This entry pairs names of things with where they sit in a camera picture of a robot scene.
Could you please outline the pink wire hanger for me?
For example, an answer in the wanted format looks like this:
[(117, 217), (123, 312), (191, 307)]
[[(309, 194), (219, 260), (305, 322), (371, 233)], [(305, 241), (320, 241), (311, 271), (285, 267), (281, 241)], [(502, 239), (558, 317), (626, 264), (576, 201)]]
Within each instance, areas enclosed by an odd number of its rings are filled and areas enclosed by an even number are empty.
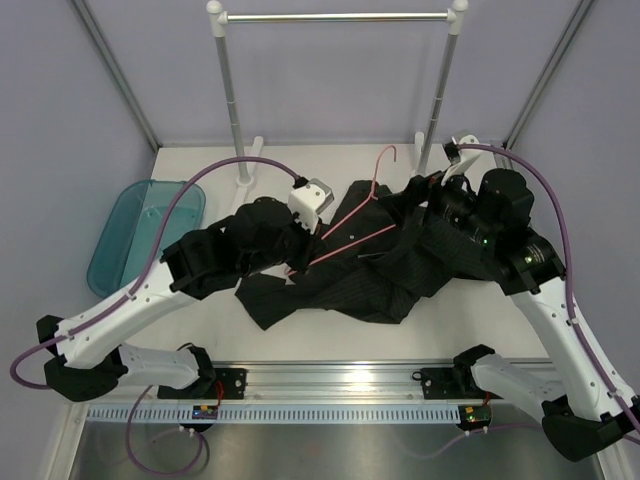
[[(365, 199), (358, 204), (356, 207), (354, 207), (349, 213), (347, 213), (341, 220), (338, 221), (338, 223), (334, 226), (331, 227), (324, 235), (321, 236), (321, 240), (326, 240), (334, 231), (336, 231), (339, 227), (341, 227), (344, 223), (346, 223), (347, 221), (349, 221), (357, 212), (359, 212), (361, 209), (363, 209), (368, 203), (372, 202), (373, 200), (377, 200), (378, 197), (375, 194), (375, 189), (376, 189), (376, 181), (377, 181), (377, 176), (378, 176), (378, 172), (379, 172), (379, 167), (380, 167), (380, 162), (383, 158), (383, 155), (388, 151), (391, 150), (393, 152), (393, 161), (396, 162), (397, 161), (397, 148), (395, 145), (388, 145), (386, 146), (378, 155), (377, 159), (376, 159), (376, 163), (375, 163), (375, 168), (374, 168), (374, 173), (371, 179), (371, 183), (370, 183), (370, 190), (368, 195), (365, 197)], [(361, 243), (364, 243), (365, 241), (375, 238), (376, 236), (379, 236), (383, 233), (386, 233), (387, 231), (393, 229), (394, 226), (393, 225), (389, 225), (386, 226), (376, 232), (370, 233), (368, 235), (366, 235), (365, 237), (362, 237), (359, 240), (353, 240), (351, 243), (348, 243), (346, 245), (343, 245), (340, 248), (337, 248), (331, 252), (328, 252), (324, 255), (321, 255), (313, 260), (311, 260), (310, 266), (314, 266), (316, 264), (319, 264), (329, 258), (332, 258), (354, 246), (357, 246)]]

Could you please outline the black pinstriped shirt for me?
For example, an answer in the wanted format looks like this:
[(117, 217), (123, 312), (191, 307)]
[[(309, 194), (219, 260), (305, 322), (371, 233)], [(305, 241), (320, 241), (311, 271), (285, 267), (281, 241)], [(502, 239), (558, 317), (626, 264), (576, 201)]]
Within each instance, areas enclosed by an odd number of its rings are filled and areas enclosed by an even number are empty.
[[(349, 186), (323, 233), (365, 199), (370, 183), (358, 180)], [(391, 191), (376, 184), (375, 192), (386, 196)], [(399, 324), (421, 298), (434, 296), (454, 278), (473, 277), (436, 256), (436, 248), (445, 241), (443, 235), (425, 230), (425, 212), (417, 208), (403, 227), (394, 227), (289, 279), (253, 275), (240, 283), (235, 296), (263, 330), (301, 309), (335, 310), (364, 322)], [(324, 255), (389, 225), (391, 216), (372, 202), (334, 231), (316, 253)]]

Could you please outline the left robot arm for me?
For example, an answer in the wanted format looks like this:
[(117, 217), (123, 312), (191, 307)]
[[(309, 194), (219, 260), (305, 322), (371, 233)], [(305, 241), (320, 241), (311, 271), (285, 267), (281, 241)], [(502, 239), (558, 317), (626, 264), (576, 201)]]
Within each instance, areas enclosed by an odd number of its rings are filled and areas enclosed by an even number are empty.
[(186, 233), (147, 274), (93, 308), (71, 319), (47, 315), (37, 322), (39, 340), (53, 355), (44, 365), (47, 387), (73, 402), (125, 386), (156, 386), (162, 399), (214, 397), (217, 374), (204, 348), (156, 350), (133, 346), (129, 338), (255, 273), (281, 264), (305, 268), (317, 239), (298, 214), (270, 197)]

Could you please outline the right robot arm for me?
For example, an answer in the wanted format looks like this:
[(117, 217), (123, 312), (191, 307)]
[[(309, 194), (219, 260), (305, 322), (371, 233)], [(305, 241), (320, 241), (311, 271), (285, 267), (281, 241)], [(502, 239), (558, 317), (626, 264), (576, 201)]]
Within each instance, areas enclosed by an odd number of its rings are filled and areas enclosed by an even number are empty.
[(494, 394), (536, 420), (566, 459), (598, 453), (632, 431), (639, 397), (615, 373), (567, 288), (569, 273), (530, 225), (534, 195), (516, 171), (492, 169), (478, 190), (462, 175), (416, 175), (387, 199), (399, 222), (414, 220), (426, 248), (455, 276), (496, 283), (526, 317), (557, 381), (544, 381), (478, 345), (454, 359), (462, 396)]

